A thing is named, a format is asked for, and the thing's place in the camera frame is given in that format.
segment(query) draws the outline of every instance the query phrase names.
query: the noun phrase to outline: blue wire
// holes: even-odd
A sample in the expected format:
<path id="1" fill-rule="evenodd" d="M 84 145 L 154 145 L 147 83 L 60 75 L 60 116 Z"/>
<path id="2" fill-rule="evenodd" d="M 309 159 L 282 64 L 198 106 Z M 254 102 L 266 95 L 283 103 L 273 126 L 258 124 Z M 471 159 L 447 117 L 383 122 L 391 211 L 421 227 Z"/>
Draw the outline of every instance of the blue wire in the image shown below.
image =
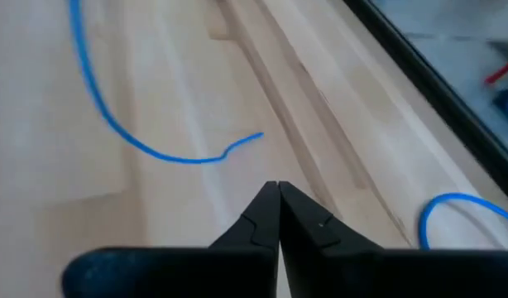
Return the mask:
<path id="1" fill-rule="evenodd" d="M 477 198 L 473 195 L 466 195 L 462 193 L 448 193 L 443 194 L 435 197 L 434 199 L 430 200 L 430 202 L 427 203 L 427 205 L 424 207 L 423 211 L 421 212 L 421 215 L 419 216 L 419 224 L 418 224 L 418 236 L 419 236 L 419 246 L 424 250 L 429 250 L 429 240 L 427 239 L 427 221 L 429 220 L 430 213 L 433 211 L 434 207 L 436 207 L 437 204 L 441 204 L 443 202 L 452 200 L 452 199 L 459 199 L 464 201 L 473 202 L 476 204 L 479 204 L 482 207 L 486 207 L 489 210 L 495 212 L 496 214 L 499 214 L 500 216 L 508 219 L 508 212 L 504 209 L 498 207 L 497 205 L 488 202 L 484 199 Z"/>
<path id="2" fill-rule="evenodd" d="M 228 153 L 235 147 L 241 146 L 247 142 L 253 141 L 255 139 L 263 137 L 263 132 L 254 133 L 249 137 L 245 137 L 240 139 L 232 144 L 230 144 L 221 154 L 221 156 L 203 158 L 203 159 L 192 159 L 192 158 L 183 158 L 177 156 L 170 156 L 164 153 L 160 153 L 153 148 L 147 146 L 146 144 L 140 142 L 136 139 L 131 133 L 129 133 L 125 128 L 118 123 L 116 118 L 111 114 L 108 110 L 108 106 L 103 100 L 103 96 L 98 86 L 98 82 L 93 72 L 93 66 L 90 62 L 89 53 L 87 52 L 87 41 L 85 37 L 85 32 L 82 24 L 82 16 L 81 16 L 81 1 L 80 0 L 69 0 L 69 14 L 70 14 L 70 25 L 72 26 L 72 32 L 74 33 L 74 42 L 76 46 L 77 55 L 79 58 L 79 63 L 81 64 L 81 70 L 83 71 L 83 79 L 86 83 L 90 94 L 92 95 L 93 101 L 96 104 L 99 112 L 107 121 L 107 124 L 120 135 L 123 139 L 129 142 L 131 145 L 136 148 L 142 150 L 143 152 L 158 158 L 163 161 L 177 162 L 181 164 L 204 164 L 209 162 L 222 161 L 227 158 Z"/>

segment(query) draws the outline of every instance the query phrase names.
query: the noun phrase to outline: wooden workbench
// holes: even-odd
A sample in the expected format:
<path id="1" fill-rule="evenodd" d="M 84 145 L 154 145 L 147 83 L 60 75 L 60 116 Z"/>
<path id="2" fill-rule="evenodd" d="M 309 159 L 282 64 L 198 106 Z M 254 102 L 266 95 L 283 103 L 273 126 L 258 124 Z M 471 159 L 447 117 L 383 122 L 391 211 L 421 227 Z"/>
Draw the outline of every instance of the wooden workbench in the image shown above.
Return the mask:
<path id="1" fill-rule="evenodd" d="M 110 108 L 183 166 L 128 146 L 80 78 L 66 2 L 0 2 L 0 296 L 56 297 L 103 245 L 208 245 L 267 180 L 289 180 L 385 247 L 417 248 L 435 195 L 508 199 L 336 0 L 83 0 Z M 508 223 L 440 206 L 434 248 L 508 248 Z"/>

